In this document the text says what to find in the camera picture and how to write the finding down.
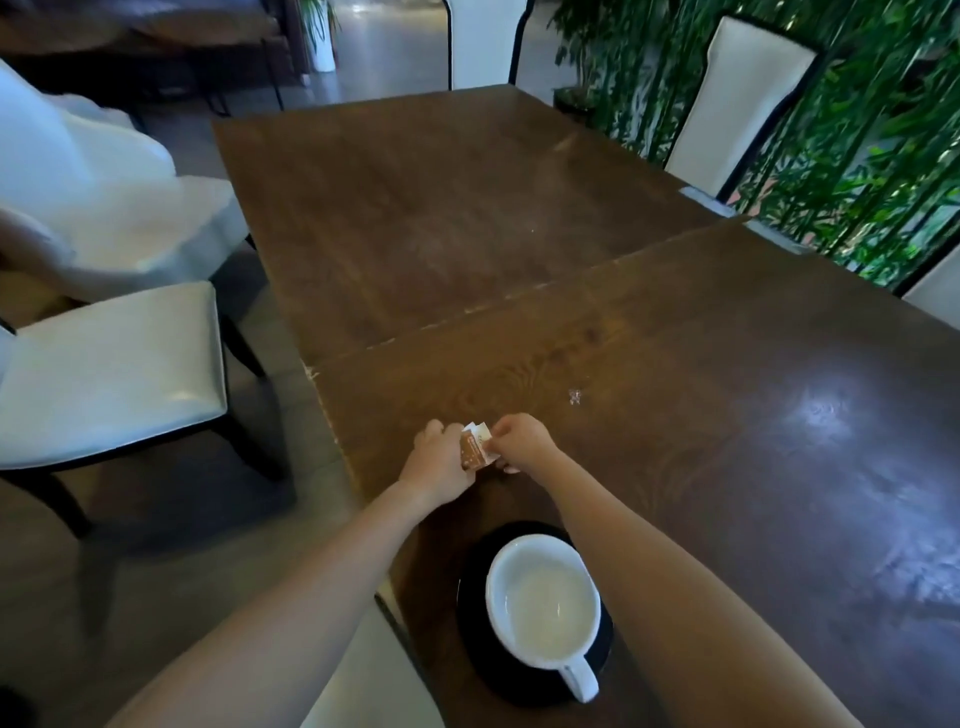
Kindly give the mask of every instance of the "table top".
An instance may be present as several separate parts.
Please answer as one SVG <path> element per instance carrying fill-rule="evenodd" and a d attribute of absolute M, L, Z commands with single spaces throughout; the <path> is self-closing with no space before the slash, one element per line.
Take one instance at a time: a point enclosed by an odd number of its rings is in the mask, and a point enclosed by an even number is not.
<path fill-rule="evenodd" d="M 509 85 L 214 128 L 310 366 L 718 219 Z"/>
<path fill-rule="evenodd" d="M 396 478 L 427 419 L 532 412 L 865 725 L 960 715 L 960 337 L 871 284 L 726 223 L 315 374 L 365 497 Z M 521 711 L 473 673 L 453 611 L 465 552 L 531 518 L 558 522 L 525 476 L 492 473 L 395 562 L 447 725 L 665 722 L 622 643 L 587 706 Z"/>
<path fill-rule="evenodd" d="M 137 31 L 155 40 L 188 48 L 258 43 L 276 36 L 276 18 L 265 12 L 191 10 L 148 15 Z"/>
<path fill-rule="evenodd" d="M 218 123 L 273 291 L 356 486 L 431 417 L 542 418 L 721 576 L 866 725 L 960 715 L 960 339 L 794 256 L 510 87 Z M 470 667 L 468 546 L 558 522 L 496 473 L 392 577 L 447 725 L 665 723 L 620 641 L 586 706 L 520 711 Z"/>
<path fill-rule="evenodd" d="M 103 48 L 126 32 L 109 15 L 22 12 L 0 17 L 0 54 L 49 56 Z"/>

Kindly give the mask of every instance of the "gray floor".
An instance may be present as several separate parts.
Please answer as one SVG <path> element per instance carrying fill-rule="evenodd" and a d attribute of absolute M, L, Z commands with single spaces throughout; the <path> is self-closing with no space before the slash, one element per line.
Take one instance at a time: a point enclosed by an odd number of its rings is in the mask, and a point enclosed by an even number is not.
<path fill-rule="evenodd" d="M 290 107 L 440 90 L 446 19 L 439 3 L 338 6 L 336 74 L 284 89 Z M 518 85 L 549 101 L 572 70 L 553 64 L 553 8 L 527 26 Z M 230 94 L 237 115 L 276 112 L 270 89 Z M 182 174 L 224 176 L 199 104 L 147 110 L 149 132 Z M 228 362 L 240 419 L 289 464 L 279 486 L 201 434 L 65 473 L 105 526 L 80 546 L 42 506 L 0 487 L 0 685 L 28 694 L 42 726 L 103 725 L 164 665 L 271 583 L 357 507 L 315 393 L 256 254 L 235 255 L 214 280 L 269 380 Z M 0 315 L 23 326 L 69 302 L 0 271 Z"/>

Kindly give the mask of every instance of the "person's right hand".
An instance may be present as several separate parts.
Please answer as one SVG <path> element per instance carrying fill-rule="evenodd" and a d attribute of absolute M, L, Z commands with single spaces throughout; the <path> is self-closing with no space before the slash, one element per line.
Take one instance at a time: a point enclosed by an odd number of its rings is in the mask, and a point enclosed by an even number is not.
<path fill-rule="evenodd" d="M 559 452 L 543 423 L 525 413 L 504 415 L 490 434 L 487 451 L 500 456 L 496 465 L 507 473 L 533 473 Z"/>

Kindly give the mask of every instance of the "white planter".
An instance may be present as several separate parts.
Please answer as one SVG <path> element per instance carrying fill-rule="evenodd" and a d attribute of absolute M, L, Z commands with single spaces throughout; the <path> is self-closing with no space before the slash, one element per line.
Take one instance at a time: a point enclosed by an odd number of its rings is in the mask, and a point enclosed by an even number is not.
<path fill-rule="evenodd" d="M 321 12 L 312 12 L 304 19 L 304 23 L 309 23 L 311 34 L 317 39 L 317 45 L 313 44 L 307 34 L 306 45 L 310 51 L 310 59 L 313 61 L 314 70 L 321 73 L 337 70 L 337 63 L 333 59 L 333 44 L 330 42 L 330 26 L 327 21 L 326 3 L 323 4 Z"/>

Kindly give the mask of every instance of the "green leaves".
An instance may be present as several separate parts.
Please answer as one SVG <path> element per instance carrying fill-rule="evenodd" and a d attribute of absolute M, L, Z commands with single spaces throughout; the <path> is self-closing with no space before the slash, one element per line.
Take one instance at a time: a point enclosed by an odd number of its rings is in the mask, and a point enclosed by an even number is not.
<path fill-rule="evenodd" d="M 960 51 L 948 0 L 562 0 L 552 22 L 599 128 L 663 164 L 720 12 L 827 48 L 825 70 L 748 170 L 738 207 L 883 285 L 950 231 Z"/>

